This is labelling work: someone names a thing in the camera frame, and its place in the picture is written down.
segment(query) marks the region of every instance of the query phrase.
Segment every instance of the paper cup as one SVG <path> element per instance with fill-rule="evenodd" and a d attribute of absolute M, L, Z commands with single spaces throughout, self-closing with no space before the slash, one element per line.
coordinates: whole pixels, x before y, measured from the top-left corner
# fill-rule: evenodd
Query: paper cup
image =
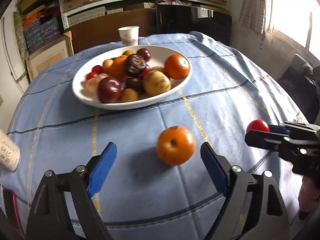
<path fill-rule="evenodd" d="M 0 163 L 10 171 L 15 171 L 19 162 L 19 147 L 0 130 Z"/>
<path fill-rule="evenodd" d="M 118 29 L 124 46 L 138 45 L 139 26 L 127 26 Z"/>

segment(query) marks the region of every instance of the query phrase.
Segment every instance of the silver bolt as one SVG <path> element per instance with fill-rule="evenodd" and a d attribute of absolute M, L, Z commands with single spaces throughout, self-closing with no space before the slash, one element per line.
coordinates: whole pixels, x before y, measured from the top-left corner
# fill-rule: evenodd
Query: silver bolt
<path fill-rule="evenodd" d="M 271 171 L 265 171 L 265 172 L 264 172 L 264 175 L 265 175 L 266 177 L 268 177 L 268 178 L 271 178 L 271 177 L 272 177 Z"/>
<path fill-rule="evenodd" d="M 300 152 L 302 153 L 302 154 L 307 154 L 307 151 L 306 151 L 306 149 L 300 149 Z"/>
<path fill-rule="evenodd" d="M 83 172 L 84 169 L 85 169 L 85 167 L 83 165 L 79 165 L 76 167 L 76 171 L 78 171 L 78 172 Z"/>
<path fill-rule="evenodd" d="M 45 174 L 46 177 L 50 177 L 52 175 L 52 171 L 48 170 L 44 174 Z"/>
<path fill-rule="evenodd" d="M 240 172 L 241 171 L 241 168 L 239 166 L 232 166 L 232 170 L 234 172 Z"/>

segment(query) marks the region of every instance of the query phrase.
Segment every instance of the blue gripper pad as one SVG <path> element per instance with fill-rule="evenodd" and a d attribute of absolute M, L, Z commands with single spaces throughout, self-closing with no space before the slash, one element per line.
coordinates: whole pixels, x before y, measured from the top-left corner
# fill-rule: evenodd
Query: blue gripper pad
<path fill-rule="evenodd" d="M 272 133 L 280 133 L 280 134 L 286 134 L 288 135 L 289 133 L 287 132 L 287 129 L 284 126 L 281 125 L 271 125 L 269 124 L 269 130 Z"/>
<path fill-rule="evenodd" d="M 226 197 L 229 193 L 228 176 L 210 148 L 203 144 L 200 149 L 200 156 L 217 191 Z"/>
<path fill-rule="evenodd" d="M 102 152 L 102 157 L 98 164 L 90 174 L 89 187 L 87 189 L 87 193 L 90 197 L 101 190 L 116 158 L 117 146 L 114 143 L 109 143 L 108 147 L 106 147 Z"/>

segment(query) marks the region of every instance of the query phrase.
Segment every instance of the white bowl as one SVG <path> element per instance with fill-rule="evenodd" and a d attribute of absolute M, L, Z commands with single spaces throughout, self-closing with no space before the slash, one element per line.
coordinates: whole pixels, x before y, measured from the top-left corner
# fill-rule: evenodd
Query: white bowl
<path fill-rule="evenodd" d="M 103 104 L 101 103 L 96 95 L 88 92 L 85 88 L 85 77 L 88 73 L 91 72 L 91 69 L 95 65 L 102 65 L 103 61 L 106 59 L 110 59 L 113 57 L 119 57 L 124 53 L 126 50 L 132 50 L 133 52 L 137 52 L 141 48 L 146 48 L 150 54 L 151 54 L 151 59 L 148 61 L 148 65 L 153 68 L 155 66 L 164 66 L 164 62 L 166 59 L 174 54 L 180 54 L 181 53 L 173 50 L 173 49 L 168 49 L 165 47 L 161 46 L 153 46 L 153 45 L 140 45 L 140 46 L 127 46 L 119 49 L 113 49 L 110 51 L 107 51 L 105 53 L 102 53 L 98 55 L 97 57 L 89 60 L 86 64 L 84 64 L 76 73 L 75 77 L 73 78 L 72 81 L 72 90 L 74 95 L 83 103 L 90 105 L 90 106 L 95 106 L 98 108 L 103 108 L 103 109 L 110 109 L 110 110 L 126 110 L 126 109 L 134 109 L 134 108 L 139 108 L 139 107 L 144 107 L 148 106 L 154 103 L 159 102 L 160 100 L 166 98 L 167 96 L 177 92 L 179 89 L 181 89 L 190 79 L 192 75 L 192 66 L 190 61 L 185 57 L 190 66 L 190 73 L 189 75 L 181 80 L 174 80 L 171 79 L 171 84 L 172 88 L 164 92 L 160 95 L 154 96 L 154 97 L 148 97 L 147 95 L 140 96 L 138 101 L 134 102 L 128 102 L 128 103 L 113 103 L 113 104 Z"/>

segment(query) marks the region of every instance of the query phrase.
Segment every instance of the cup rim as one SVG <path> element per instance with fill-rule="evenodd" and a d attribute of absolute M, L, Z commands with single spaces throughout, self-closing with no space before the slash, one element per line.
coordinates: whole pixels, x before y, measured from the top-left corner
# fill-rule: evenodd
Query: cup rim
<path fill-rule="evenodd" d="M 118 29 L 118 31 L 127 31 L 127 30 L 132 30 L 132 29 L 135 29 L 135 28 L 140 28 L 139 26 L 126 26 L 126 27 L 121 27 Z"/>

